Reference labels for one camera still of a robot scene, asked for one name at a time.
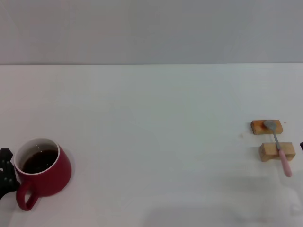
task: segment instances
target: mug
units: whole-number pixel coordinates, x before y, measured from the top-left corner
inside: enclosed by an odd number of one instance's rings
[[[23,165],[30,157],[39,152],[39,147],[57,150],[57,159],[48,169],[42,172],[35,174],[23,172]],[[71,178],[71,163],[65,152],[58,143],[47,138],[32,139],[25,143],[15,154],[14,163],[16,172],[22,182],[16,194],[17,203],[22,210],[31,210],[39,197],[58,193]],[[27,192],[31,192],[31,195],[25,202]]]

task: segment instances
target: wooden block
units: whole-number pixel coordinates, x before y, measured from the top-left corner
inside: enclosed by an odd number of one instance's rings
[[[273,134],[271,130],[269,130],[263,122],[266,120],[252,121],[251,129],[255,135],[264,135],[264,134]],[[281,122],[279,120],[270,120],[276,123],[276,134],[281,134],[283,132],[283,128]]]
[[[291,161],[295,156],[295,150],[292,143],[280,143],[282,150],[288,161]],[[276,143],[262,143],[259,154],[262,162],[267,162],[270,159],[280,159]]]

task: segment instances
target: coffee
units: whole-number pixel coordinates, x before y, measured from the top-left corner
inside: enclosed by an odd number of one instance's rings
[[[43,150],[37,152],[25,162],[22,171],[28,174],[40,173],[51,167],[57,157],[57,150]]]

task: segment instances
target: white tabletop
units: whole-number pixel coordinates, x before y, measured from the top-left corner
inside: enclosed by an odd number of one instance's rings
[[[301,227],[303,64],[0,66],[0,146],[50,137],[73,176],[1,227]],[[297,155],[262,163],[252,120]]]

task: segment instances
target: gray wall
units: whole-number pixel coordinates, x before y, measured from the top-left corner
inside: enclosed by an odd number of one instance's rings
[[[0,64],[303,62],[302,0],[0,0]]]

